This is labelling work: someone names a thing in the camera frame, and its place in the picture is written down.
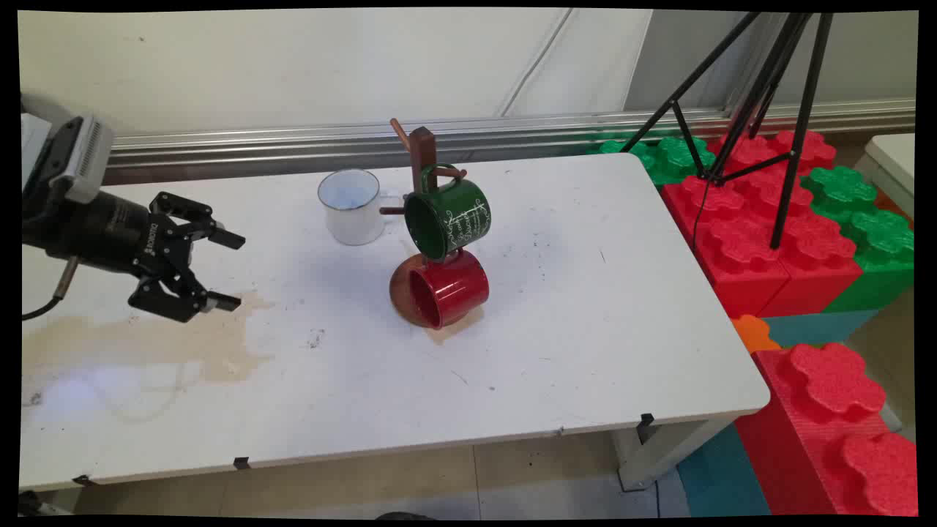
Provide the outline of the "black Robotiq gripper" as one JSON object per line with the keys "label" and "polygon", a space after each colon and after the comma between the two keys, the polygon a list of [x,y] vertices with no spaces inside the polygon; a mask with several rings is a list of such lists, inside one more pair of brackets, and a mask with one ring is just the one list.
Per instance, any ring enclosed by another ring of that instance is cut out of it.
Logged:
{"label": "black Robotiq gripper", "polygon": [[194,274],[173,261],[148,253],[160,239],[200,239],[238,250],[247,240],[214,219],[213,208],[173,193],[160,193],[150,211],[133,201],[100,191],[90,203],[54,199],[34,190],[21,200],[21,241],[53,259],[79,259],[85,266],[131,274],[138,279],[131,307],[187,323],[197,314],[241,306],[236,296],[205,289]]}

